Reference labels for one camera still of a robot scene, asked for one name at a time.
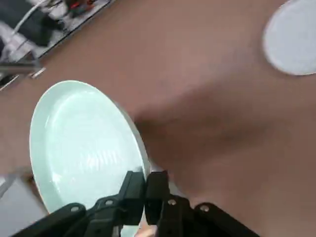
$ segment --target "light blue plate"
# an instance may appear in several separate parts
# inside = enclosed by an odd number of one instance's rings
[[[119,192],[126,172],[149,162],[128,115],[97,88],[80,81],[55,84],[40,98],[31,122],[30,157],[39,193],[49,212]],[[137,227],[124,227],[131,237]]]

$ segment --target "white round object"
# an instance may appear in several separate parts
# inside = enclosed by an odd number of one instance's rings
[[[128,115],[97,88],[79,81],[52,86],[36,105],[30,156],[49,212],[79,202],[87,209],[119,192],[127,171],[150,172],[141,137]],[[137,227],[124,227],[131,237]]]
[[[290,0],[272,16],[263,36],[267,60],[292,75],[316,73],[316,1]]]

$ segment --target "bolt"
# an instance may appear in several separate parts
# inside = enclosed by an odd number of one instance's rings
[[[78,211],[78,210],[79,210],[79,207],[77,207],[77,206],[73,206],[73,207],[70,209],[71,212],[75,212],[75,211]]]
[[[209,207],[206,206],[206,205],[202,205],[199,209],[200,209],[201,211],[204,211],[204,212],[208,212],[208,211],[209,211]]]
[[[106,206],[110,206],[110,205],[112,205],[113,204],[113,201],[112,200],[107,200],[106,202],[105,202],[105,205]]]
[[[174,206],[175,204],[177,204],[177,202],[175,200],[173,200],[173,199],[170,199],[168,201],[168,204]]]

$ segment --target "metal bar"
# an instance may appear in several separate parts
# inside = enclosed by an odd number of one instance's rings
[[[15,75],[28,75],[40,70],[41,67],[34,62],[1,62],[0,73]]]
[[[6,89],[9,85],[14,83],[19,78],[20,78],[20,75],[14,75],[13,78],[7,84],[0,86],[0,91],[3,91],[4,89]]]

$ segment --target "black object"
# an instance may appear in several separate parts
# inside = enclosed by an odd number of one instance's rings
[[[90,210],[68,204],[14,237],[119,237],[123,225],[139,224],[144,205],[156,237],[259,237],[213,204],[192,209],[186,198],[171,195],[166,171],[151,173],[147,183],[142,172],[129,171],[117,195]]]
[[[26,0],[0,0],[0,21],[15,28],[24,15],[33,7]],[[61,20],[51,18],[39,8],[22,24],[18,31],[38,46],[48,46],[53,30],[63,30]]]
[[[0,37],[0,59],[2,57],[2,54],[4,53],[4,42],[2,40],[2,38]]]

